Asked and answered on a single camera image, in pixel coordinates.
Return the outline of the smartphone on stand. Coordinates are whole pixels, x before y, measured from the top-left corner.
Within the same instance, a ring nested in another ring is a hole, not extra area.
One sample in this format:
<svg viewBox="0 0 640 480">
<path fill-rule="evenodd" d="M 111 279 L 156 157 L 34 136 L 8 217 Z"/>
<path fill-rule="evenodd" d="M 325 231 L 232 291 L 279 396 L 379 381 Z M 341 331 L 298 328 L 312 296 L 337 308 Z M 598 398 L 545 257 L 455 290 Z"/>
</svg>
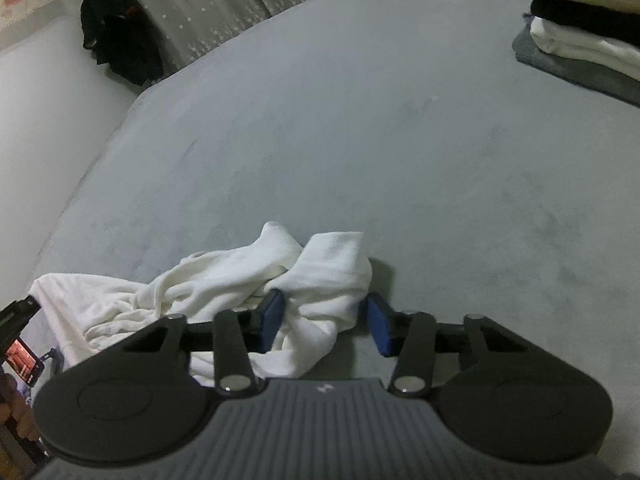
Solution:
<svg viewBox="0 0 640 480">
<path fill-rule="evenodd" d="M 1 310 L 1 362 L 7 362 L 17 377 L 30 388 L 35 387 L 42 376 L 45 362 L 51 360 L 54 370 L 62 363 L 60 352 L 55 348 L 37 356 L 21 337 L 22 331 L 39 310 L 40 304 L 32 296 L 13 301 Z"/>
</svg>

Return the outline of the grey bed cover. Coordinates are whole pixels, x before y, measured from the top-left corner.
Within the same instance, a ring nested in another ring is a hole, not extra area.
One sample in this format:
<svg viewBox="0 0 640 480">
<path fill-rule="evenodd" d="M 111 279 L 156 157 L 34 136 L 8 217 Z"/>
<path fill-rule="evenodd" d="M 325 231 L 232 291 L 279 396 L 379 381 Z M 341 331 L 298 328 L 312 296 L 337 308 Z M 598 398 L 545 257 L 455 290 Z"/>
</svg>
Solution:
<svg viewBox="0 0 640 480">
<path fill-rule="evenodd" d="M 484 314 L 608 389 L 639 468 L 639 112 L 519 63 L 529 0 L 309 0 L 145 91 L 35 271 L 147 282 L 268 221 L 359 231 L 372 286 Z"/>
</svg>

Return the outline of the black hanging garment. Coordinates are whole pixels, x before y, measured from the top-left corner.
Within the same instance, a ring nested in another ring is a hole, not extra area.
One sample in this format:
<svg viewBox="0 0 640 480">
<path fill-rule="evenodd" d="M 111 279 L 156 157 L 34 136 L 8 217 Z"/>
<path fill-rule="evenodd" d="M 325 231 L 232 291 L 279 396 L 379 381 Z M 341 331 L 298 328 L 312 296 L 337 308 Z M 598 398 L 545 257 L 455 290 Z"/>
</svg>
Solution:
<svg viewBox="0 0 640 480">
<path fill-rule="evenodd" d="M 96 64 L 143 87 L 164 76 L 154 26 L 138 0 L 82 0 L 82 47 Z"/>
</svg>

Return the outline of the white sweatshirt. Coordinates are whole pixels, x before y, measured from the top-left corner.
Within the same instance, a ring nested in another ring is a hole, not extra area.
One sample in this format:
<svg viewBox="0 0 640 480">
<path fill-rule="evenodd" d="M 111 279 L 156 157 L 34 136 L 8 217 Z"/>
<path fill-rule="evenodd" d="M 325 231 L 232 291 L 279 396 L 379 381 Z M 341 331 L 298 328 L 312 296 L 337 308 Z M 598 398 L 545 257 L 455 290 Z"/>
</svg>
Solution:
<svg viewBox="0 0 640 480">
<path fill-rule="evenodd" d="M 254 310 L 277 289 L 284 295 L 282 325 L 266 352 L 250 352 L 250 362 L 260 378 L 297 378 L 355 326 L 371 278 L 362 233 L 319 233 L 301 245 L 284 226 L 267 222 L 252 244 L 190 255 L 149 284 L 48 273 L 29 293 L 66 365 L 74 366 L 163 316 L 208 322 L 223 310 Z"/>
</svg>

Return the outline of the black folded garment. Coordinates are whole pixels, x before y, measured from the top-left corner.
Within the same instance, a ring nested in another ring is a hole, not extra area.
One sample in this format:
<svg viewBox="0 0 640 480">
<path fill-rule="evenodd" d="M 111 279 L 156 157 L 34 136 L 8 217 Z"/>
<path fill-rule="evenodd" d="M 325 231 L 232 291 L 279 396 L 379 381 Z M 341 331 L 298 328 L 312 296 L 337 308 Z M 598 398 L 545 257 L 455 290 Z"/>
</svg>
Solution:
<svg viewBox="0 0 640 480">
<path fill-rule="evenodd" d="M 639 15 L 570 0 L 532 0 L 530 13 L 558 25 L 620 40 L 638 47 Z"/>
</svg>

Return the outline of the grey folded garment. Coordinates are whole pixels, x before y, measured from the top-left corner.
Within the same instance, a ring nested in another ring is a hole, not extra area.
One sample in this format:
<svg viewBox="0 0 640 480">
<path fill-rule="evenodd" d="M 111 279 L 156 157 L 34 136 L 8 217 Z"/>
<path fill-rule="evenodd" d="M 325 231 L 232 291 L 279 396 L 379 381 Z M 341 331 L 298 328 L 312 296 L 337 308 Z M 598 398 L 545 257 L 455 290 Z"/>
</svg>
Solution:
<svg viewBox="0 0 640 480">
<path fill-rule="evenodd" d="M 639 81 L 608 67 L 587 61 L 559 58 L 542 52 L 530 36 L 525 26 L 512 41 L 512 50 L 518 62 L 558 77 L 570 84 L 576 84 L 591 91 L 599 92 L 616 100 L 639 107 Z"/>
</svg>

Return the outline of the white folded garment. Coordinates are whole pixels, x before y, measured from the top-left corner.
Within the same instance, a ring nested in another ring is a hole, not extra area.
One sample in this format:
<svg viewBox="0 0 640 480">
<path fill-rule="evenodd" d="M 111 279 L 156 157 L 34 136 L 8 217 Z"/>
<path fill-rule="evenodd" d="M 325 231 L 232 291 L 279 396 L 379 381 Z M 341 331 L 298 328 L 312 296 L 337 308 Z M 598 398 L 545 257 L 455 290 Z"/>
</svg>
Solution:
<svg viewBox="0 0 640 480">
<path fill-rule="evenodd" d="M 639 80 L 639 48 L 626 42 L 533 18 L 529 35 L 542 52 L 601 65 Z"/>
</svg>

